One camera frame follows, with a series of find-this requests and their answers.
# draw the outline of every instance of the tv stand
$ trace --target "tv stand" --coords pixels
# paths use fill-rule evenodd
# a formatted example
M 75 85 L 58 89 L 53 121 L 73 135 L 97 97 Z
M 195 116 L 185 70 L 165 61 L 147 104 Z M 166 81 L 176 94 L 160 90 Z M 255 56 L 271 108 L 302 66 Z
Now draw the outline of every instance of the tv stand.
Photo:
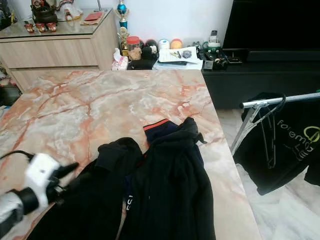
M 244 62 L 202 74 L 217 109 L 239 108 L 261 92 L 292 96 L 320 89 L 320 61 Z

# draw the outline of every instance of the trophy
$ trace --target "trophy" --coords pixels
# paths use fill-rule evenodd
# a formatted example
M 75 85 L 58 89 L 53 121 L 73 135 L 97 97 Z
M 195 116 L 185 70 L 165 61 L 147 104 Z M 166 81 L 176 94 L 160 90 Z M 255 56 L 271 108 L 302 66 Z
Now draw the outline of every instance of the trophy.
M 120 27 L 120 33 L 118 32 L 118 36 L 121 40 L 121 51 L 122 56 L 128 56 L 128 43 L 127 43 L 127 37 L 129 36 L 128 30 L 122 26 Z
M 118 7 L 114 10 L 115 14 L 120 18 L 120 27 L 128 29 L 127 17 L 129 15 L 129 9 L 127 9 L 124 0 L 120 0 Z

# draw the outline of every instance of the blue trophy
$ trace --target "blue trophy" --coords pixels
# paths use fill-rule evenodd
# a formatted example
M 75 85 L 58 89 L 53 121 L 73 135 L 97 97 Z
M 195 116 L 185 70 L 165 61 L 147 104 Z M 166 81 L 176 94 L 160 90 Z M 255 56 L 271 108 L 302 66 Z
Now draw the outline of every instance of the blue trophy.
M 115 14 L 120 18 L 120 27 L 128 29 L 127 17 L 129 15 L 129 9 L 127 9 L 124 0 L 120 0 L 118 7 L 114 10 Z

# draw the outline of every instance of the marble floor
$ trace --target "marble floor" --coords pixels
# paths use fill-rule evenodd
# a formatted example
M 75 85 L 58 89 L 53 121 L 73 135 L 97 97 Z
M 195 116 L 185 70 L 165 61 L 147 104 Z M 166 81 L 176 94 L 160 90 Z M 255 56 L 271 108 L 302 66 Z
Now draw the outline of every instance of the marble floor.
M 218 109 L 217 114 L 231 146 L 242 124 L 242 112 Z M 236 167 L 264 240 L 320 240 L 320 187 L 304 181 L 306 170 L 287 185 L 260 196 L 247 172 L 239 164 Z

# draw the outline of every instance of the jar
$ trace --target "jar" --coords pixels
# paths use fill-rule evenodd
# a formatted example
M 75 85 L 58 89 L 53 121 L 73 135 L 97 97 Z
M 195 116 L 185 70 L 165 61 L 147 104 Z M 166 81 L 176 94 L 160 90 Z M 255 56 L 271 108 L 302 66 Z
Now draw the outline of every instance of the jar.
M 140 39 L 137 36 L 128 36 L 126 39 L 128 45 L 128 54 L 130 60 L 140 60 L 141 59 L 141 46 Z

